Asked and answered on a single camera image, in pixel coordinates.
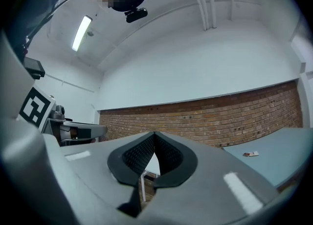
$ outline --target brick wall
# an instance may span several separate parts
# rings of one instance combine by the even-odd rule
[[[295,82],[234,95],[101,111],[106,140],[164,131],[216,147],[255,140],[283,127],[302,127]]]

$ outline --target fluorescent light fixture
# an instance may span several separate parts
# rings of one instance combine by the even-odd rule
[[[73,42],[73,46],[72,49],[77,51],[80,45],[80,42],[82,41],[82,38],[89,26],[89,24],[91,23],[92,19],[89,16],[84,16],[82,22],[79,25],[79,28],[77,30],[76,36],[75,36],[75,40]]]

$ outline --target dark sleeve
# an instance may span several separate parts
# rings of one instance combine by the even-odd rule
[[[41,23],[54,8],[58,0],[23,0],[18,11],[4,27],[7,38],[18,59],[23,62],[26,37]]]

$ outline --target blue table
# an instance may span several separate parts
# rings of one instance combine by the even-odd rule
[[[288,181],[305,164],[313,148],[313,129],[282,128],[270,135],[224,149],[264,176],[273,186]],[[244,157],[258,151],[259,156]]]

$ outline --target white ceiling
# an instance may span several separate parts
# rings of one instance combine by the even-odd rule
[[[218,27],[219,19],[229,18],[231,3],[230,0],[215,1]],[[184,26],[201,23],[196,0],[145,0],[141,7],[147,8],[148,16],[126,23],[124,13],[107,9],[97,0],[70,0],[47,24],[47,36],[58,48],[105,72],[144,44]],[[234,19],[259,20],[260,10],[257,0],[235,0]],[[71,46],[85,15],[93,19],[88,31],[94,36],[86,35],[75,52]]]

